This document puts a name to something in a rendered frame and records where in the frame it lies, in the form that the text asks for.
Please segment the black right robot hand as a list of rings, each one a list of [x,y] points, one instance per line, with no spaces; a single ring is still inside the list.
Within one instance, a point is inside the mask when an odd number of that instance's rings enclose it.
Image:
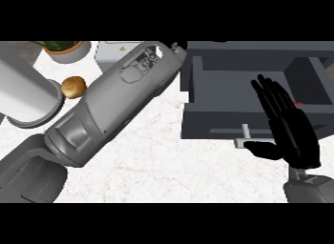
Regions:
[[[251,85],[269,119],[275,142],[250,141],[244,147],[255,157],[284,159],[295,169],[316,169],[320,166],[319,140],[306,113],[295,107],[276,81],[260,74]]]

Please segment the dark grey open drawer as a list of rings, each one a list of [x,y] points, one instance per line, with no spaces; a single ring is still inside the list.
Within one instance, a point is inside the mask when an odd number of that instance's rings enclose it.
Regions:
[[[267,117],[251,81],[278,81],[310,119],[317,138],[334,135],[334,41],[192,41],[180,72],[185,104],[182,137],[235,139],[248,124],[254,138],[269,138]]]

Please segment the potted green plant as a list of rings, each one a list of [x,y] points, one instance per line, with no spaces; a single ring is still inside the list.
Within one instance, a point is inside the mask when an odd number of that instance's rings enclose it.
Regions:
[[[91,49],[88,41],[34,41],[43,47],[49,57],[59,64],[80,61]]]

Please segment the brown potato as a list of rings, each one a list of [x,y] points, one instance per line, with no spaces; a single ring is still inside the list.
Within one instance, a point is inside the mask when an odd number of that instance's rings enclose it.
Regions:
[[[84,95],[87,86],[80,76],[68,77],[62,82],[62,93],[69,99],[75,99]]]

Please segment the large white cylinder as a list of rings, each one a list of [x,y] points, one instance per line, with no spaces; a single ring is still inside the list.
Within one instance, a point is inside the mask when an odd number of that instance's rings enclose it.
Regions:
[[[12,49],[0,43],[0,112],[23,129],[44,125],[65,103],[59,83],[46,79]]]

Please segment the pale grey appliance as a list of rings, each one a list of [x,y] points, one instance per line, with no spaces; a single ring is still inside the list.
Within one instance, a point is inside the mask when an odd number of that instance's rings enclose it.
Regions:
[[[125,54],[140,44],[140,41],[100,41],[94,60],[102,71],[106,71]]]

